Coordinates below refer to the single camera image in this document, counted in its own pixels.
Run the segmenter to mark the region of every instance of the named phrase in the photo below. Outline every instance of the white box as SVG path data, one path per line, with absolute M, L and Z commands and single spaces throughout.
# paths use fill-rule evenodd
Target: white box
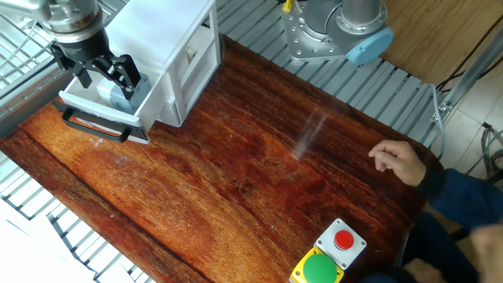
M 337 248 L 334 243 L 336 233 L 342 230 L 350 232 L 354 238 L 353 246 L 345 251 Z M 314 243 L 314 247 L 321 249 L 342 270 L 346 270 L 353 263 L 366 245 L 365 240 L 341 219 L 336 219 Z
M 216 15 L 215 0 L 129 1 L 106 31 L 110 50 L 116 56 L 131 55 L 152 84 L 139 109 L 131 115 L 109 107 L 97 92 L 102 76 L 96 72 L 90 72 L 88 89 L 75 78 L 61 98 L 92 115 L 141 128 L 147 137 L 156 119 L 180 127 L 220 64 Z M 207 17 L 209 28 L 201 25 Z M 190 63 L 187 49 L 196 52 Z

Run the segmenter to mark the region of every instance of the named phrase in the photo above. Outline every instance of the emergency stop button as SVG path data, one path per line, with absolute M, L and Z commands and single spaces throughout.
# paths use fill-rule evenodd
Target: emergency stop button
M 346 251 L 354 244 L 353 235 L 349 231 L 341 230 L 336 233 L 335 243 L 338 249 Z

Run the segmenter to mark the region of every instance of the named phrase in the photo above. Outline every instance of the wooden tabletop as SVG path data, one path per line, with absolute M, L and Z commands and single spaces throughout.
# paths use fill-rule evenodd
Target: wooden tabletop
M 225 39 L 180 128 L 149 145 L 73 130 L 47 105 L 0 150 L 157 282 L 284 282 L 337 218 L 367 242 L 344 282 L 390 266 L 424 199 L 367 152 L 422 145 Z

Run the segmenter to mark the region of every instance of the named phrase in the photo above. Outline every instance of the black handle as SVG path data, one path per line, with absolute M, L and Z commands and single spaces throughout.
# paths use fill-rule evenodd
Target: black handle
M 120 136 L 115 136 L 115 135 L 104 133 L 99 130 L 85 127 L 85 126 L 77 124 L 77 123 L 73 123 L 72 121 L 70 121 L 70 118 L 73 116 L 73 113 L 75 111 L 79 111 L 79 110 L 73 109 L 73 108 L 66 108 L 66 110 L 64 110 L 64 112 L 63 112 L 63 121 L 69 127 L 72 127 L 76 130 L 81 130 L 81 131 L 86 132 L 88 134 L 93 134 L 95 136 L 98 136 L 99 138 L 106 138 L 110 141 L 114 141 L 114 142 L 118 142 L 118 143 L 125 142 L 127 140 L 127 138 L 129 138 L 129 135 L 131 134 L 131 129 L 129 127 L 124 127 L 123 133 Z

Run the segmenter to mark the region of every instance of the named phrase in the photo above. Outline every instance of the metal grid floor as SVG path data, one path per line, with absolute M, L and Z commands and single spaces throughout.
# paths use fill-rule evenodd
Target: metal grid floor
M 281 7 L 276 0 L 216 2 L 218 29 L 224 35 L 412 139 L 426 146 L 433 142 L 439 130 L 430 122 L 434 113 L 431 89 L 418 78 L 381 59 L 360 66 L 347 60 L 294 62 L 288 54 L 284 35 L 287 31 L 282 27 Z M 126 3 L 123 0 L 100 1 L 105 15 L 115 15 Z M 12 27 L 5 29 L 5 24 Z M 8 18 L 0 17 L 0 59 L 3 60 L 22 45 L 29 32 L 13 24 Z M 50 58 L 46 49 L 50 42 L 38 27 L 28 41 L 4 68 L 0 68 L 0 90 Z M 2 153 L 0 198 L 27 219 L 46 215 L 74 257 L 97 272 L 97 281 L 112 264 L 120 263 L 136 282 L 152 282 Z

